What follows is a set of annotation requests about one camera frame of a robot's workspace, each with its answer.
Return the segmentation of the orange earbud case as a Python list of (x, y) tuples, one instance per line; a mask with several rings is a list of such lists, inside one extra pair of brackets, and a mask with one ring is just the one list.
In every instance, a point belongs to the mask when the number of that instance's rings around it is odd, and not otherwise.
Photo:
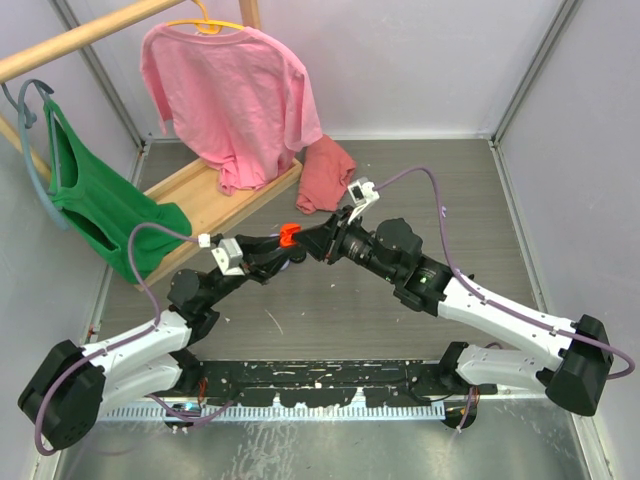
[(292, 248), (297, 245), (295, 235), (302, 230), (302, 227), (296, 223), (286, 223), (279, 231), (279, 246), (281, 248)]

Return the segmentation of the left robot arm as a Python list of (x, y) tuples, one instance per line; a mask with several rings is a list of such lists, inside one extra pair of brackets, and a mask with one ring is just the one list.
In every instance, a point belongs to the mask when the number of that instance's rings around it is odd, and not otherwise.
[(140, 397), (194, 393), (201, 375), (188, 348), (219, 319), (214, 305), (246, 282), (265, 284), (306, 258), (299, 246), (247, 236), (220, 240), (212, 255), (213, 270), (182, 269), (173, 276), (169, 306), (157, 308), (152, 320), (101, 342), (64, 340), (51, 348), (18, 399), (41, 454), (76, 444), (99, 418)]

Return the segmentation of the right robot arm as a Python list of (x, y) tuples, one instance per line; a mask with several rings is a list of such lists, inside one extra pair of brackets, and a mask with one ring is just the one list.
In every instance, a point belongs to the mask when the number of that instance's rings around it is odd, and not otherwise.
[(285, 225), (280, 234), (236, 236), (245, 257), (298, 248), (317, 261), (345, 258), (393, 287), (402, 305), (416, 312), (482, 330), (509, 344), (492, 350), (453, 342), (441, 358), (438, 379), (459, 394), (470, 386), (500, 384), (544, 393), (565, 410), (595, 414), (613, 365), (604, 324), (583, 315), (574, 321), (508, 300), (422, 251), (423, 241), (402, 218), (365, 230), (347, 221), (348, 209), (303, 229)]

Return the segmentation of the black earbud case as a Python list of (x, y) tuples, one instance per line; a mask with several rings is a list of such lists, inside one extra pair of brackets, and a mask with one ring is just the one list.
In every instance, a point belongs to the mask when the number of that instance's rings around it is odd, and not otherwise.
[(306, 260), (307, 253), (304, 250), (298, 251), (295, 254), (292, 254), (290, 257), (290, 261), (294, 264), (300, 264)]

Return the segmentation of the salmon folded shirt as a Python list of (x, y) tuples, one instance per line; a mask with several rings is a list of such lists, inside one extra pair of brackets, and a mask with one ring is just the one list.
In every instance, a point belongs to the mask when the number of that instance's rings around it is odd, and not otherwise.
[(304, 155), (296, 207), (304, 214), (335, 211), (356, 170), (355, 160), (328, 135)]

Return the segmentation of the pink t-shirt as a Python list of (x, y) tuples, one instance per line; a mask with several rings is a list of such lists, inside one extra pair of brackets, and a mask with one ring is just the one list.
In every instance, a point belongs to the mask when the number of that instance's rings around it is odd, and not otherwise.
[(218, 171), (226, 195), (263, 188), (322, 136), (305, 66), (259, 30), (157, 25), (143, 39), (140, 70), (162, 131)]

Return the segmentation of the green tank top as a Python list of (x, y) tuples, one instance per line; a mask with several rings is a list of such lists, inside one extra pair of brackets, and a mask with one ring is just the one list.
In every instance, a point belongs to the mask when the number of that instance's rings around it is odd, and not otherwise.
[(138, 277), (147, 278), (182, 241), (152, 228), (140, 230), (133, 243), (137, 269), (132, 270), (128, 257), (132, 230), (151, 222), (191, 236), (190, 221), (178, 205), (156, 203), (94, 155), (53, 100), (44, 103), (43, 112), (53, 160), (50, 192), (55, 209), (115, 272), (137, 284)]

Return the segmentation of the yellow hanger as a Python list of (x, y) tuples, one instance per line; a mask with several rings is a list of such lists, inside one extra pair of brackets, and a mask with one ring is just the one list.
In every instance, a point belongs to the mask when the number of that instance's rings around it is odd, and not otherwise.
[(201, 12), (200, 18), (180, 19), (167, 22), (166, 25), (170, 27), (178, 26), (194, 26), (200, 33), (206, 35), (217, 35), (222, 32), (223, 29), (243, 30), (244, 26), (232, 22), (214, 20), (208, 15), (206, 6), (200, 0), (192, 0)]

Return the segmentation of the wooden clothes rack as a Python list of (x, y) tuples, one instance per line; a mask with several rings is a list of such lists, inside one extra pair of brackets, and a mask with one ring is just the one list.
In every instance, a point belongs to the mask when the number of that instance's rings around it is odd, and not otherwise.
[[(136, 1), (119, 10), (108, 13), (86, 24), (47, 39), (21, 52), (1, 59), (1, 84), (28, 73), (51, 61), (57, 60), (69, 53), (78, 51), (98, 40), (119, 32), (131, 25), (141, 22), (153, 15), (163, 12), (184, 1)], [(238, 1), (242, 24), (255, 29), (261, 29), (261, 19), (258, 1)], [(1, 115), (1, 134), (21, 153), (30, 154), (37, 173), (44, 179), (51, 179), (49, 165), (33, 150), (28, 140), (26, 147), (16, 128)]]

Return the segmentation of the grey-blue hanger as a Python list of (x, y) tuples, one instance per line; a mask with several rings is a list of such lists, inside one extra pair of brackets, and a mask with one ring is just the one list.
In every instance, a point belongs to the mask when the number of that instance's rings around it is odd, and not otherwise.
[(33, 86), (37, 91), (43, 105), (46, 106), (54, 94), (51, 86), (39, 79), (26, 80), (14, 97), (5, 82), (1, 83), (2, 92), (7, 102), (14, 108), (17, 114), (17, 145), (21, 149), (24, 164), (36, 192), (37, 198), (46, 211), (49, 218), (62, 231), (70, 229), (70, 224), (54, 202), (53, 197), (61, 187), (60, 154), (57, 141), (56, 114), (45, 115), (47, 119), (47, 131), (49, 145), (53, 147), (52, 162), (50, 166), (44, 161), (30, 143), (29, 131), (38, 121), (38, 116), (32, 111), (26, 102), (27, 90)]

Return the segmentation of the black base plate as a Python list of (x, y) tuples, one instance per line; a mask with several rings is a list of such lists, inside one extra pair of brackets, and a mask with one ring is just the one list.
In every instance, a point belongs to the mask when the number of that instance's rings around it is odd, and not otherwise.
[(188, 381), (156, 395), (201, 395), (210, 405), (247, 407), (275, 402), (293, 408), (351, 404), (358, 393), (369, 408), (428, 406), (466, 393), (442, 383), (438, 365), (423, 360), (204, 361)]

